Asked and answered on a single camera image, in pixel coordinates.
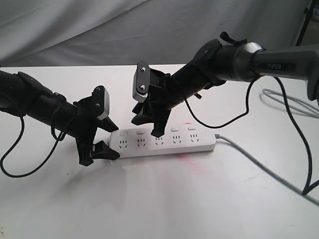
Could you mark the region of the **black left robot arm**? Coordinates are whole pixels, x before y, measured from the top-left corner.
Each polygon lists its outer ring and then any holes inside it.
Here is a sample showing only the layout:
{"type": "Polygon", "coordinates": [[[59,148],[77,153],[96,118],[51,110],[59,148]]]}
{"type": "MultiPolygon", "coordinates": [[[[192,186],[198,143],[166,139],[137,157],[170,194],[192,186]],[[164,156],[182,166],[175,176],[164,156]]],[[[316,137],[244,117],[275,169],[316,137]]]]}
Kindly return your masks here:
{"type": "Polygon", "coordinates": [[[29,116],[76,140],[79,163],[89,166],[95,159],[115,160],[119,153],[105,142],[94,143],[97,129],[114,132],[119,128],[109,118],[109,93],[102,85],[77,102],[43,86],[30,75],[1,71],[0,110],[13,116],[29,116]]]}

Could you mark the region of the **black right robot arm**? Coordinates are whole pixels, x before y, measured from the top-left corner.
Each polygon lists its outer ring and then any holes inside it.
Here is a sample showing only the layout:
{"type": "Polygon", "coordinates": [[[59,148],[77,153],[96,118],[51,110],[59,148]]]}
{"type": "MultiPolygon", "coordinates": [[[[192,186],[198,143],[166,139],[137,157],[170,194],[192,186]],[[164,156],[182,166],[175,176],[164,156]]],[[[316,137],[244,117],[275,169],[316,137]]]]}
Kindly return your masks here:
{"type": "Polygon", "coordinates": [[[193,59],[173,74],[141,61],[133,81],[134,125],[152,123],[162,136],[171,110],[201,90],[227,81],[253,82],[263,77],[304,80],[310,101],[319,98],[319,47],[294,46],[269,50],[255,42],[236,41],[226,32],[204,44],[193,59]]]}

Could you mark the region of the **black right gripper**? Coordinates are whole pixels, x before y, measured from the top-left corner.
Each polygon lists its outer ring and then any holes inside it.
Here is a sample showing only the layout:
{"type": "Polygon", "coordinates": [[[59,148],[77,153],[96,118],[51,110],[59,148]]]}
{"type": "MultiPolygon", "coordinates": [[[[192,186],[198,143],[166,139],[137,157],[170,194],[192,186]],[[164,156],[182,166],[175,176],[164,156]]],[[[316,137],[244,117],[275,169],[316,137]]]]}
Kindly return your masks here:
{"type": "Polygon", "coordinates": [[[137,103],[132,112],[132,124],[154,123],[152,136],[163,136],[169,119],[173,100],[172,78],[170,73],[150,68],[150,80],[147,98],[143,103],[137,103]]]}

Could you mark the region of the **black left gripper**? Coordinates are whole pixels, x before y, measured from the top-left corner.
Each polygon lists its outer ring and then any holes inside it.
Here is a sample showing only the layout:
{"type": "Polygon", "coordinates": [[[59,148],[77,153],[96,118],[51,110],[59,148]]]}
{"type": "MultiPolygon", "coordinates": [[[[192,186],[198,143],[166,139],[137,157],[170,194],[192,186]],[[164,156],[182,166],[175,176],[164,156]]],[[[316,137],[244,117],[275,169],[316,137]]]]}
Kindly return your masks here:
{"type": "Polygon", "coordinates": [[[75,139],[81,165],[90,165],[95,159],[116,160],[120,154],[111,149],[104,141],[93,144],[97,125],[107,132],[114,132],[119,128],[109,118],[105,118],[105,88],[97,86],[90,96],[77,102],[76,118],[72,122],[75,129],[75,139]]]}

